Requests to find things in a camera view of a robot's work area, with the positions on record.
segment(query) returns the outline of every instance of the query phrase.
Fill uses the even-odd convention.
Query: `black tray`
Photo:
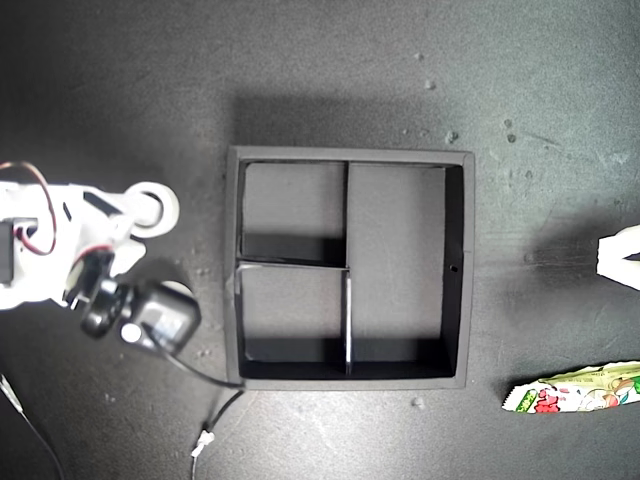
[[[229,380],[464,386],[473,187],[470,153],[232,147]]]

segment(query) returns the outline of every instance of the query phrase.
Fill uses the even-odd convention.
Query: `red wire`
[[[29,162],[5,162],[0,164],[0,170],[4,170],[6,168],[25,168],[29,170],[29,172],[36,178],[40,186],[42,187],[42,192],[47,199],[47,206],[49,208],[49,213],[51,214],[51,224],[53,226],[53,239],[51,240],[51,247],[49,250],[40,250],[38,247],[33,245],[27,235],[24,234],[22,229],[18,230],[18,238],[22,242],[22,244],[32,253],[40,256],[46,256],[53,253],[53,250],[56,248],[56,241],[58,236],[58,222],[56,219],[56,213],[53,208],[53,201],[51,200],[51,195],[49,195],[49,185],[47,184],[47,180],[44,178],[40,170],[38,170],[34,165]]]

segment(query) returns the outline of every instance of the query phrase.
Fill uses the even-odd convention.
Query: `dark gray table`
[[[170,184],[183,215],[149,257],[194,286],[185,358],[221,375],[229,144],[473,151],[466,389],[251,393],[199,478],[633,478],[640,406],[500,405],[520,379],[640,358],[640,293],[594,273],[597,238],[640,223],[639,32],[637,1],[7,1],[0,158],[58,182]],[[49,304],[2,313],[0,367],[70,479],[188,478],[219,395]],[[2,478],[54,478],[2,399],[0,418]]]

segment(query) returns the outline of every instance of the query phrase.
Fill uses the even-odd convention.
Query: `colorful packaging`
[[[620,362],[520,385],[502,408],[518,413],[591,412],[637,401],[640,362]]]

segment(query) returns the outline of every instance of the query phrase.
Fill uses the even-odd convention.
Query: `white object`
[[[194,448],[191,452],[191,456],[193,458],[198,458],[198,456],[202,453],[202,450],[204,450],[204,447],[213,442],[215,438],[216,436],[213,434],[213,432],[207,432],[206,430],[200,432],[200,437],[196,442],[196,448]]]
[[[640,225],[625,228],[598,244],[598,275],[640,290],[640,262],[626,260],[640,253]]]
[[[127,343],[136,343],[142,337],[142,329],[135,323],[125,323],[120,330],[120,336]]]
[[[57,219],[56,247],[39,256],[14,240],[14,278],[0,285],[0,310],[24,302],[52,299],[66,307],[64,293],[72,267],[88,249],[110,248],[115,256],[111,276],[125,273],[146,253],[136,238],[169,232],[180,215],[178,199],[168,187],[151,182],[133,185],[125,193],[106,193],[86,185],[48,187]],[[42,188],[0,182],[0,220],[16,226],[35,226],[30,242],[41,249],[51,245],[51,214]]]
[[[2,374],[0,374],[0,391],[9,399],[13,408],[15,408],[21,415],[24,415],[24,408],[22,408],[22,404],[20,403],[20,400],[18,400],[18,396],[13,391],[13,388],[11,388],[8,380]]]

